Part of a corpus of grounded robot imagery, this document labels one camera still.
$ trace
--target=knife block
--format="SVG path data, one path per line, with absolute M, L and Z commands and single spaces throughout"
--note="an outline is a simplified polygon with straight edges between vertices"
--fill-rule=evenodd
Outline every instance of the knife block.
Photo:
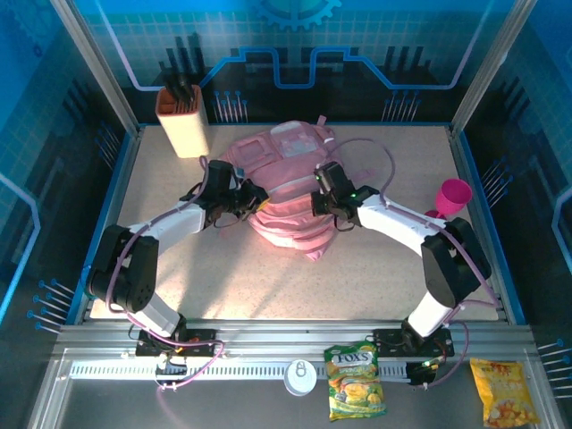
M 181 108 L 175 98 L 161 88 L 157 94 L 155 113 L 179 158 L 196 158 L 208 155 L 208 119 L 200 87 L 193 85 L 195 100 L 190 108 Z

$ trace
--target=yellow snack bag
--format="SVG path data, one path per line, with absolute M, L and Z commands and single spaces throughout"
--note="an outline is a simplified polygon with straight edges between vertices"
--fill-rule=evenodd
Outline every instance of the yellow snack bag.
M 330 421 L 385 414 L 374 344 L 361 341 L 333 346 L 324 357 L 330 385 Z
M 471 370 L 484 405 L 485 427 L 540 423 L 526 386 L 522 364 L 472 358 Z

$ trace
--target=black cable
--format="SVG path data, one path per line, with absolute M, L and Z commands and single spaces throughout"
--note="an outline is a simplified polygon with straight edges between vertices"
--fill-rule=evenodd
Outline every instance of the black cable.
M 169 346 L 168 344 L 154 344 L 152 341 L 150 340 L 144 340 L 144 339 L 139 339 L 139 338 L 133 338 L 131 336 L 131 334 L 133 333 L 133 328 L 135 328 L 135 324 L 131 324 L 129 330 L 127 331 L 127 336 L 130 338 L 130 340 L 134 340 L 137 342 L 142 342 L 143 344 L 147 345 L 148 347 L 150 347 L 151 349 L 158 349 L 160 351 L 169 351 L 172 352 L 174 351 L 174 347 Z
M 218 221 L 218 219 L 216 221 L 214 221 L 213 226 L 219 230 L 223 229 L 223 228 L 228 228 L 229 226 L 233 226 L 236 225 L 238 222 L 240 222 L 240 218 L 238 218 L 235 222 L 233 223 L 229 223 L 228 225 L 223 225 L 223 226 L 218 226 L 216 224 L 216 222 Z
M 376 341 L 379 341 L 379 342 L 381 342 L 382 344 L 385 344 L 386 346 L 389 346 L 389 347 L 401 347 L 401 346 L 403 346 L 403 345 L 405 344 L 405 342 L 403 342 L 403 341 L 402 341 L 402 342 L 398 342 L 397 344 L 393 344 L 392 342 L 387 342 L 387 341 L 384 341 L 384 340 L 382 340 L 382 339 L 380 339 L 380 338 L 376 338 L 375 340 L 376 340 Z
M 130 340 L 134 340 L 137 341 L 139 338 L 133 338 L 131 337 L 131 333 L 133 332 L 133 328 L 135 327 L 135 324 L 131 324 L 129 330 L 127 331 L 127 336 L 130 338 Z
M 336 227 L 336 230 L 338 230 L 339 232 L 348 232 L 348 231 L 353 230 L 356 225 L 351 224 L 351 227 L 349 227 L 349 228 L 344 228 L 343 230 L 341 230 L 341 229 L 338 227 L 338 216 L 334 216 L 334 217 L 333 217 L 333 226 L 335 226 L 335 227 Z
M 382 340 L 382 339 L 380 339 L 380 338 L 376 338 L 376 337 L 374 337 L 373 335 L 367 335 L 367 336 L 366 336 L 366 341 L 370 341 L 370 342 L 373 342 L 373 343 L 381 342 L 382 344 L 385 344 L 386 346 L 390 346 L 390 347 L 400 347 L 400 346 L 403 346 L 403 345 L 405 344 L 405 342 L 403 342 L 403 341 L 400 342 L 400 343 L 397 343 L 397 344 L 392 344 L 392 343 L 387 342 L 387 341 L 384 341 L 384 340 Z
M 439 341 L 437 341 L 437 339 L 433 339 L 433 342 L 435 344 L 437 344 L 437 347 L 439 347 L 439 349 L 441 349 L 441 352 L 443 354 L 443 365 L 445 365 L 447 363 L 447 350 L 445 349 L 445 346 L 443 346 Z

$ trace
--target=wire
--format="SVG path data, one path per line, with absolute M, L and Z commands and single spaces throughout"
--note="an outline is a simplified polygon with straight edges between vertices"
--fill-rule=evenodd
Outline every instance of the wire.
M 223 226 L 217 225 L 216 222 L 217 222 L 217 221 L 214 221 L 213 226 L 214 226 L 215 228 L 219 229 L 219 230 L 222 230 L 222 229 L 224 229 L 224 228 L 228 228 L 229 226 L 234 226 L 234 225 L 236 225 L 238 222 L 240 222 L 240 218 L 238 218 L 238 219 L 237 219 L 236 221 L 234 221 L 234 222 L 231 222 L 231 223 L 229 223 L 229 224 L 227 224 L 227 225 L 223 225 Z
M 205 156 L 201 156 L 198 159 L 201 167 L 203 168 L 203 170 L 205 171 L 205 176 L 203 177 L 203 181 L 200 184 L 200 187 L 198 189 L 198 192 L 193 195 L 189 201 L 186 201 L 185 203 L 183 203 L 180 206 L 176 206 L 175 208 L 172 208 L 171 210 L 160 214 L 159 216 L 155 217 L 154 219 L 152 219 L 149 223 L 143 225 L 141 228 L 139 228 L 139 230 L 137 232 L 135 232 L 131 238 L 129 239 L 129 241 L 127 241 L 127 244 L 125 245 L 125 247 L 122 250 L 122 253 L 119 255 L 119 257 L 117 258 L 117 263 L 115 264 L 115 268 L 114 271 L 112 273 L 111 279 L 109 281 L 109 286 L 107 288 L 107 293 L 105 294 L 105 305 L 107 307 L 107 309 L 114 314 L 122 314 L 122 313 L 126 313 L 127 314 L 127 318 L 131 321 L 132 324 L 136 325 L 137 327 L 139 327 L 140 329 L 143 329 L 144 331 L 148 332 L 149 335 L 154 336 L 155 338 L 157 338 L 158 340 L 160 340 L 161 342 L 165 343 L 165 344 L 169 344 L 171 346 L 174 347 L 183 347 L 183 348 L 187 348 L 187 347 L 196 347 L 196 346 L 212 346 L 212 345 L 219 345 L 219 349 L 217 350 L 217 352 L 214 354 L 214 356 L 211 358 L 211 360 L 209 360 L 203 367 L 201 367 L 196 373 L 194 373 L 190 378 L 188 378 L 187 380 L 184 380 L 183 382 L 179 382 L 179 383 L 174 383 L 170 386 L 163 386 L 166 389 L 172 389 L 175 390 L 178 387 L 182 387 L 186 384 L 191 383 L 193 380 L 195 380 L 197 377 L 199 377 L 201 374 L 203 374 L 215 361 L 216 359 L 218 359 L 221 354 L 224 351 L 224 342 L 220 341 L 220 340 L 210 340 L 210 341 L 195 341 L 195 342 L 179 342 L 179 341 L 173 341 L 170 340 L 168 338 L 162 337 L 161 335 L 157 334 L 156 332 L 151 331 L 150 329 L 148 329 L 145 325 L 141 324 L 139 321 L 137 321 L 131 314 L 129 314 L 128 312 L 124 311 L 124 310 L 113 310 L 111 308 L 111 302 L 112 302 L 112 298 L 114 295 L 114 288 L 115 288 L 115 283 L 117 281 L 117 277 L 119 276 L 119 272 L 121 270 L 121 267 L 123 265 L 123 261 L 125 260 L 125 258 L 127 257 L 131 247 L 133 246 L 133 243 L 143 234 L 143 232 L 147 231 L 148 229 L 150 229 L 153 225 L 155 225 L 158 222 L 161 222 L 163 219 L 166 219 L 167 217 L 169 217 L 170 215 L 174 215 L 176 213 L 179 213 L 181 210 L 184 210 L 185 208 L 187 208 L 188 206 L 190 206 L 191 204 L 193 204 L 198 197 L 200 197 L 200 195 L 203 193 L 203 191 L 205 190 L 206 184 L 208 183 L 208 160 L 206 159 Z
M 403 342 L 403 341 L 402 341 L 402 342 L 398 342 L 397 344 L 394 344 L 394 343 L 392 343 L 392 342 L 387 342 L 387 341 L 381 340 L 381 339 L 379 339 L 379 338 L 376 338 L 375 340 L 376 340 L 376 341 L 379 341 L 379 342 L 381 342 L 382 344 L 385 344 L 386 346 L 389 346 L 389 347 L 400 347 L 400 346 L 402 346 L 402 345 L 405 344 L 405 342 Z
M 439 346 L 439 349 L 441 349 L 441 352 L 442 352 L 442 354 L 443 354 L 443 364 L 445 365 L 445 364 L 447 363 L 447 350 L 445 349 L 445 346 L 443 346 L 443 345 L 441 344 L 441 342 L 438 341 L 436 338 L 433 339 L 433 342 L 434 342 L 435 344 L 437 344 L 437 346 Z
M 491 299 L 490 303 L 487 303 L 485 301 L 478 301 L 481 302 L 482 305 L 485 305 L 487 307 L 495 307 L 498 308 L 501 306 L 500 302 L 497 300 L 497 297 L 494 293 L 494 291 L 491 289 L 491 286 L 488 285 L 488 283 L 486 282 L 485 278 L 483 277 L 483 275 L 481 274 L 481 271 L 478 269 L 478 267 L 475 264 L 475 261 L 473 261 L 473 259 L 471 258 L 471 256 L 467 253 L 467 251 L 463 248 L 463 246 L 457 241 L 457 239 L 455 239 L 455 237 L 453 237 L 452 234 L 450 234 L 448 231 L 445 231 L 441 226 L 439 226 L 436 223 L 433 223 L 430 220 L 427 220 L 425 217 L 421 217 L 420 215 L 417 214 L 413 214 L 410 213 L 406 210 L 403 210 L 399 207 L 396 207 L 392 204 L 390 204 L 386 199 L 385 199 L 385 191 L 387 190 L 387 188 L 390 186 L 391 182 L 393 181 L 393 177 L 395 176 L 395 159 L 393 158 L 393 155 L 391 154 L 390 150 L 387 147 L 383 147 L 383 150 L 385 150 L 385 152 L 388 154 L 388 156 L 390 157 L 390 161 L 391 161 L 391 174 L 389 179 L 383 184 L 382 188 L 380 189 L 380 199 L 382 201 L 382 204 L 388 209 L 391 210 L 395 213 L 398 213 L 400 215 L 403 215 L 405 217 L 407 217 L 408 219 L 417 222 L 417 223 L 421 223 L 424 225 L 429 226 L 430 228 L 432 228 L 433 230 L 436 230 L 438 232 L 440 232 L 441 234 L 443 234 L 447 240 L 449 240 L 449 242 L 455 247 L 455 249 L 459 252 L 459 254 L 461 256 L 463 256 L 463 259 L 465 259 L 465 261 L 467 262 L 469 268 L 471 269 L 471 271 L 473 272 L 473 274 L 475 275 L 475 277 L 478 279 L 479 283 L 481 284 L 481 286 L 483 286 L 484 290 L 486 291 L 486 293 L 489 295 L 489 298 Z
M 208 340 L 208 341 L 194 341 L 194 342 L 180 342 L 180 341 L 173 341 L 170 340 L 168 338 L 162 337 L 161 335 L 159 335 L 156 332 L 151 331 L 150 329 L 148 329 L 146 326 L 144 326 L 143 324 L 141 324 L 138 320 L 136 320 L 132 315 L 130 315 L 129 313 L 127 314 L 127 318 L 135 325 L 137 325 L 139 328 L 143 329 L 144 331 L 148 332 L 149 335 L 154 336 L 155 338 L 157 338 L 158 340 L 169 344 L 171 346 L 175 346 L 175 347 L 196 347 L 196 346 L 213 346 L 213 345 L 218 345 L 220 346 L 219 349 L 216 351 L 216 353 L 214 354 L 214 356 L 211 358 L 211 360 L 209 360 L 206 364 L 204 364 L 198 371 L 196 371 L 196 373 L 194 373 L 191 377 L 187 378 L 186 380 L 182 381 L 182 382 L 178 382 L 178 383 L 173 383 L 171 385 L 165 384 L 162 387 L 165 389 L 171 389 L 171 390 L 176 390 L 182 386 L 185 386 L 189 383 L 192 383 L 197 377 L 199 377 L 201 374 L 203 374 L 210 366 L 213 365 L 213 363 L 216 361 L 216 359 L 218 359 L 224 351 L 224 342 L 220 341 L 220 340 Z
M 200 195 L 205 190 L 206 183 L 208 182 L 208 160 L 206 159 L 205 156 L 201 156 L 198 159 L 198 161 L 200 162 L 201 167 L 203 167 L 203 170 L 205 170 L 205 177 L 203 178 L 203 182 L 201 183 L 197 194 L 195 194 L 189 201 L 186 201 L 181 206 L 177 206 L 177 207 L 172 208 L 171 210 L 169 210 L 163 214 L 160 214 L 159 216 L 152 219 L 149 223 L 146 223 L 141 228 L 139 228 L 139 230 L 131 236 L 129 241 L 127 241 L 127 244 L 123 248 L 122 253 L 117 258 L 117 263 L 115 264 L 114 271 L 111 275 L 111 279 L 109 280 L 109 286 L 107 287 L 107 293 L 105 294 L 105 306 L 107 307 L 107 310 L 110 313 L 113 313 L 116 315 L 125 313 L 123 310 L 112 309 L 111 304 L 112 304 L 112 300 L 113 300 L 113 296 L 114 296 L 115 284 L 117 282 L 117 277 L 119 276 L 119 272 L 121 271 L 123 261 L 127 257 L 128 253 L 129 253 L 131 247 L 133 246 L 133 244 L 135 243 L 135 241 L 143 234 L 143 232 L 150 229 L 156 223 L 161 222 L 163 219 L 166 219 L 170 215 L 174 215 L 175 213 L 179 213 L 181 210 L 184 210 L 185 208 L 187 208 L 188 206 L 193 204 L 197 200 L 197 198 L 200 197 Z
M 335 152 L 336 150 L 338 150 L 340 147 L 342 147 L 343 145 L 347 144 L 347 143 L 353 143 L 356 141 L 366 141 L 368 143 L 373 143 L 375 145 L 380 145 L 383 149 L 383 151 L 387 154 L 387 156 L 390 158 L 390 162 L 391 162 L 391 173 L 390 173 L 390 177 L 387 178 L 387 181 L 385 181 L 385 183 L 383 184 L 383 186 L 381 187 L 380 190 L 380 197 L 382 199 L 383 204 L 385 205 L 385 191 L 389 188 L 391 182 L 393 181 L 393 178 L 395 177 L 395 171 L 396 171 L 396 166 L 395 166 L 395 159 L 393 158 L 393 155 L 391 154 L 390 149 L 388 149 L 383 143 L 379 142 L 379 141 L 375 141 L 373 139 L 370 139 L 368 137 L 355 137 L 353 139 L 347 139 L 347 140 L 343 140 L 340 143 L 336 144 L 336 146 L 334 146 L 331 149 L 326 149 L 327 155 L 324 159 L 325 160 L 332 155 L 333 152 Z
M 432 383 L 423 383 L 425 390 L 427 390 L 431 387 L 437 387 L 439 384 L 445 383 L 453 374 L 455 374 L 455 371 L 458 370 L 458 368 L 463 363 L 463 360 L 465 360 L 465 357 L 467 356 L 468 343 L 469 343 L 469 335 L 468 335 L 467 325 L 465 324 L 465 322 L 458 322 L 458 321 L 451 322 L 451 324 L 460 324 L 463 326 L 463 329 L 465 330 L 465 348 L 463 348 L 463 352 L 461 353 L 461 356 L 458 358 L 457 363 L 450 369 L 450 371 L 447 374 L 445 374 L 439 380 L 435 380 Z
M 343 230 L 341 230 L 338 227 L 338 216 L 334 216 L 333 217 L 333 226 L 335 226 L 336 230 L 338 230 L 339 232 L 348 232 L 348 231 L 353 230 L 356 225 L 352 224 L 349 228 L 344 228 Z
M 129 330 L 127 331 L 127 336 L 129 337 L 130 340 L 137 341 L 139 338 L 131 337 L 131 333 L 133 332 L 134 327 L 135 327 L 135 324 L 131 324 L 131 326 L 129 327 Z

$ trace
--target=glass wall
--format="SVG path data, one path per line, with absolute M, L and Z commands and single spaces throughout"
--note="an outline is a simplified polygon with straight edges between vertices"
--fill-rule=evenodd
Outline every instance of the glass wall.
M 27 425 L 125 133 L 49 2 L 3 2 L 0 58 L 0 427 L 8 429 Z
M 527 322 L 540 344 L 565 338 L 567 347 L 572 341 L 570 16 L 570 2 L 538 2 L 466 129 Z M 571 418 L 572 404 L 561 403 Z
M 209 121 L 449 122 L 511 0 L 76 0 L 141 122 L 164 76 Z

